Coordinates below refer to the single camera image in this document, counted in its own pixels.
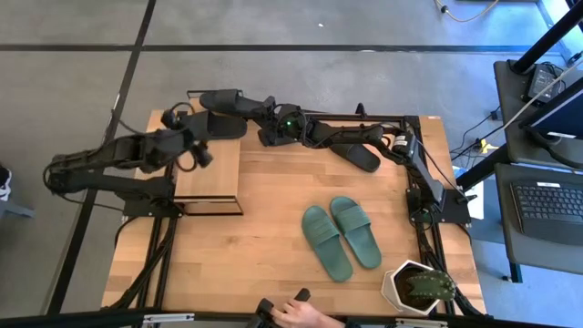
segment white cable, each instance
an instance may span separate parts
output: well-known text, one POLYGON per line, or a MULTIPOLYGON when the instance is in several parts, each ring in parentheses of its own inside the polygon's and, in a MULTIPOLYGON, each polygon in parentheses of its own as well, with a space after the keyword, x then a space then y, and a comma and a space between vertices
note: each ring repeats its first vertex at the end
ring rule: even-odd
MULTIPOLYGON (((502 133, 504 130, 506 130, 510 124, 512 124, 519 116, 520 114, 522 114, 522 112, 524 112, 525 110, 527 110, 527 108, 532 105, 533 102, 535 102, 535 100, 537 100, 538 98, 540 98, 540 96, 542 96, 543 94, 545 94, 545 92, 547 92, 547 90, 549 90, 550 88, 552 88, 556 83, 560 82, 563 80, 563 77, 565 77, 568 73, 570 73, 573 69, 577 68, 579 65, 581 65, 581 63, 583 63, 583 60, 579 61, 578 63, 576 63, 573 67, 569 68, 568 70, 564 71, 563 73, 561 73, 560 76, 558 76, 557 78, 555 78, 553 80, 553 82, 551 82, 551 84, 549 84, 548 86, 546 86, 544 89, 542 89, 539 93, 537 93, 536 96, 534 96, 532 99, 530 99, 530 101, 528 101, 520 110, 518 110, 518 112, 511 118, 508 120, 508 122, 502 126, 501 129, 499 129, 497 131, 497 133, 495 133, 491 140, 494 140, 496 137, 498 137, 500 135, 500 133, 502 133)), ((482 150, 484 150, 484 148, 487 146, 487 143, 480 149, 479 153, 482 153, 482 150)))
POLYGON ((445 13, 446 13, 447 15, 449 15, 449 16, 450 16, 450 17, 451 17, 453 20, 455 20, 456 22, 459 22, 459 23, 467 23, 467 22, 473 21, 474 19, 478 18, 478 17, 479 17, 479 16, 481 16, 481 15, 484 15, 485 13, 489 12, 489 11, 490 11, 490 9, 494 8, 494 6, 495 6, 495 5, 496 5, 496 4, 497 4, 499 1, 500 1, 500 0, 495 0, 495 1, 494 1, 494 2, 491 4, 491 5, 489 5, 489 6, 488 6, 488 8, 484 9, 484 11, 482 11, 480 14, 478 14, 478 15, 475 15, 475 16, 474 16, 474 17, 472 17, 472 18, 468 18, 468 19, 459 19, 459 18, 455 17, 455 16, 454 16, 454 15, 453 15, 453 14, 452 14, 450 11, 449 11, 449 9, 447 8, 447 6, 446 6, 446 5, 444 5, 444 4, 443 4, 443 3, 442 3, 440 0, 435 0, 435 2, 437 3, 437 5, 439 5, 439 9, 440 9, 440 10, 441 10, 443 7, 445 7, 445 13))

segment plant pot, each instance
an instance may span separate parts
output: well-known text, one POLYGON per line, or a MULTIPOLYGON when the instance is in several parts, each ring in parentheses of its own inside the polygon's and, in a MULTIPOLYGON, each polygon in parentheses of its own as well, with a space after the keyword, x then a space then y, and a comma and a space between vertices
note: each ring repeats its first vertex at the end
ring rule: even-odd
POLYGON ((426 265, 407 260, 396 270, 384 274, 381 294, 399 312, 427 315, 435 308, 439 300, 409 297, 411 287, 406 280, 418 272, 432 270, 433 268, 426 265))

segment human hand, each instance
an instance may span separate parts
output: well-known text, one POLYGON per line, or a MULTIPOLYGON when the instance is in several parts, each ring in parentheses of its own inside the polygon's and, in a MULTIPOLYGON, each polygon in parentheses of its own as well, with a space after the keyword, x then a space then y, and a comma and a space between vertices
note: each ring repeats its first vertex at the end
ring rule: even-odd
POLYGON ((316 310, 308 302, 289 300, 283 305, 283 313, 271 309, 273 321, 283 328, 342 328, 341 323, 316 310))

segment potted plant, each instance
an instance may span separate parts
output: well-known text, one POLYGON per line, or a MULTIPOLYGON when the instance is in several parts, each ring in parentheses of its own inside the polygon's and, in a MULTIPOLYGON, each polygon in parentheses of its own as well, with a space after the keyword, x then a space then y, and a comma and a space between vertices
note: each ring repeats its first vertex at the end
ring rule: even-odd
POLYGON ((399 312, 427 315, 440 300, 455 297, 455 282, 445 272, 407 260, 384 275, 381 294, 399 312))

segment wooden platform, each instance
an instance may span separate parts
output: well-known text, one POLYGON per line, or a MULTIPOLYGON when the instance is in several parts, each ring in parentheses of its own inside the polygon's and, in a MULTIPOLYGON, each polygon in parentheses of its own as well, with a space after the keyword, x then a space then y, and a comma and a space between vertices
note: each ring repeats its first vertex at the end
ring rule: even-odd
MULTIPOLYGON (((423 117, 421 123, 427 149, 455 182, 441 119, 423 117)), ((238 195, 245 215, 179 220, 163 308, 252 313, 263 297, 281 305, 306 287, 312 292, 311 303, 324 313, 397 314, 380 294, 384 272, 407 259, 419 261, 414 228, 407 221, 405 169, 383 159, 370 174, 328 149, 299 144, 265 148, 257 129, 250 123, 240 141, 238 195), (311 205, 328 209, 330 200, 341 195, 353 198, 368 213, 383 263, 363 269, 343 241, 354 274, 348 282, 336 283, 304 239, 301 219, 311 205)), ((446 185, 431 164, 430 171, 446 185)), ((141 270, 152 221, 135 220, 119 236, 103 305, 116 301, 141 270)), ((471 303, 484 311, 467 236, 455 225, 440 228, 450 274, 471 303)), ((151 304, 153 295, 148 298, 151 304)))
MULTIPOLYGON (((193 98, 190 104, 195 111, 206 110, 197 98, 193 98)), ((153 110, 147 132, 165 128, 160 122, 163 110, 153 110)), ((213 156, 212 164, 205 169, 197 168, 191 172, 176 169, 175 196, 179 202, 185 204, 188 214, 199 213, 240 213, 241 208, 237 202, 239 188, 239 163, 240 163, 240 139, 213 140, 209 143, 209 153, 213 156)), ((179 164, 184 169, 192 167, 193 158, 186 153, 179 158, 179 164)), ((137 177, 144 179, 148 176, 161 176, 161 169, 150 175, 138 171, 137 177)))

